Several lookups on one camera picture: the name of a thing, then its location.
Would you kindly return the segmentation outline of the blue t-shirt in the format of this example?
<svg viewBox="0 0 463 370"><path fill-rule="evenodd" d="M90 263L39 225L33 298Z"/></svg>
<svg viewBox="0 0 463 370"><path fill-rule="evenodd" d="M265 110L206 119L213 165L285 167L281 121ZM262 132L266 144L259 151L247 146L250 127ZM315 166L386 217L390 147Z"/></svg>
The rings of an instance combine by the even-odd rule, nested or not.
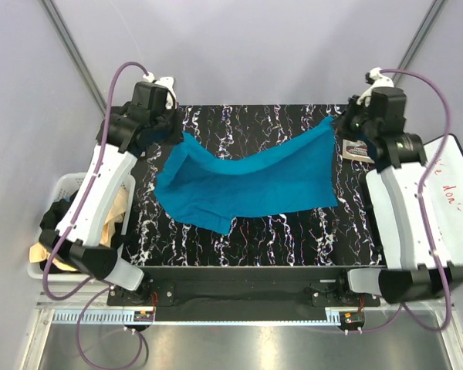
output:
<svg viewBox="0 0 463 370"><path fill-rule="evenodd" d="M228 234L236 217L335 207L332 118L270 149L219 159L190 134L157 176L155 197L175 221Z"/></svg>

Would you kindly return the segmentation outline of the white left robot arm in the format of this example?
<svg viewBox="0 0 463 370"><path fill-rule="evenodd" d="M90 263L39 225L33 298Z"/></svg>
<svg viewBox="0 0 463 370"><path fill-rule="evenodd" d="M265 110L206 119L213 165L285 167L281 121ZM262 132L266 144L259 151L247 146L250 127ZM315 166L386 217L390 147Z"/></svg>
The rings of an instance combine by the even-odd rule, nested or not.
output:
<svg viewBox="0 0 463 370"><path fill-rule="evenodd" d="M117 193L142 153L151 145L183 140L177 119L175 80L146 75L131 101L109 111L96 138L90 167L63 219L39 235L51 254L78 271L124 289L135 305L145 304L151 286L143 271L101 244L103 227Z"/></svg>

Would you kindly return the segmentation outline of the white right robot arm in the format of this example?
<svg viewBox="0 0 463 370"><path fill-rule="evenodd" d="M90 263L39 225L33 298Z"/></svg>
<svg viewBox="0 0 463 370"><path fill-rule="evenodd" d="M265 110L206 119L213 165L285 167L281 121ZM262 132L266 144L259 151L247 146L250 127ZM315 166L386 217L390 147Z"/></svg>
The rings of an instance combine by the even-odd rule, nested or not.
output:
<svg viewBox="0 0 463 370"><path fill-rule="evenodd" d="M344 305L355 304L363 293L395 304L444 297L463 283L463 264L451 259L428 191L419 183L428 168L421 138L405 133L407 97L396 87L375 87L353 96L340 124L349 140L362 140L374 161L374 174L383 188L367 179L370 202L384 256L398 252L398 266L366 267L348 272L335 286Z"/></svg>

